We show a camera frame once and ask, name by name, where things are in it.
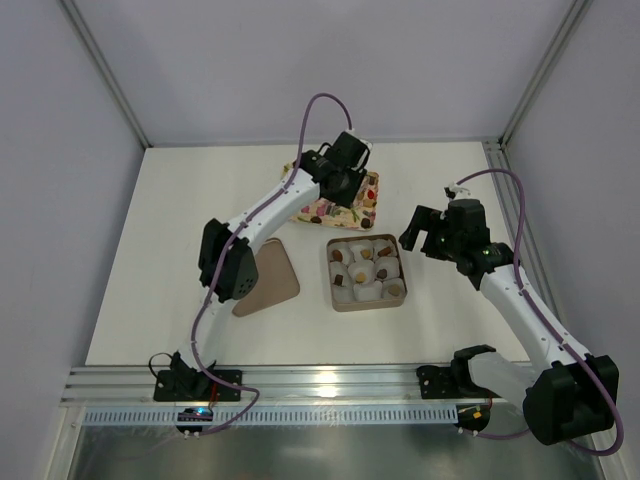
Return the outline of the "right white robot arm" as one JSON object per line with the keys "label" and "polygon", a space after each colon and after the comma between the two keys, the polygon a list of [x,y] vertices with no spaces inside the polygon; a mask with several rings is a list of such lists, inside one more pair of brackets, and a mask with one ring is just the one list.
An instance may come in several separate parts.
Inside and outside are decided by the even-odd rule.
{"label": "right white robot arm", "polygon": [[490,239],[485,209],[476,199],[453,200],[444,211],[417,206],[400,245],[410,251],[419,233],[426,257],[452,262],[502,315],[524,347],[527,367],[489,345],[455,352],[449,371],[462,395],[495,394],[517,407],[544,445],[614,428],[624,435],[616,408],[619,370],[594,356],[531,290],[512,249]]}

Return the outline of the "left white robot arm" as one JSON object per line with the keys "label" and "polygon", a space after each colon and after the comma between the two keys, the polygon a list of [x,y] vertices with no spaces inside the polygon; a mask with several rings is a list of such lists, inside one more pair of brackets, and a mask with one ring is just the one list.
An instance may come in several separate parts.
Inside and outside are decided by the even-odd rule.
{"label": "left white robot arm", "polygon": [[180,399],[200,400],[215,382],[214,330],[231,316],[234,306],[256,287],[259,273],[255,256],[265,240],[290,217],[319,199],[349,208],[367,174],[370,142],[347,130],[316,150],[298,148],[293,168],[283,180],[248,211],[204,227],[198,267],[206,289],[186,346],[173,355],[167,386]]}

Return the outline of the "tan square tin lid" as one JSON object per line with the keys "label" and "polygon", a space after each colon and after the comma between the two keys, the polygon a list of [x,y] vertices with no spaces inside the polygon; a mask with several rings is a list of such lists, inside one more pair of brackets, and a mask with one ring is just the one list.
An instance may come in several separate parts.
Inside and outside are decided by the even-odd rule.
{"label": "tan square tin lid", "polygon": [[232,310],[236,317],[246,317],[269,309],[299,295],[301,287],[284,244],[270,238],[256,257],[259,278],[251,292]]}

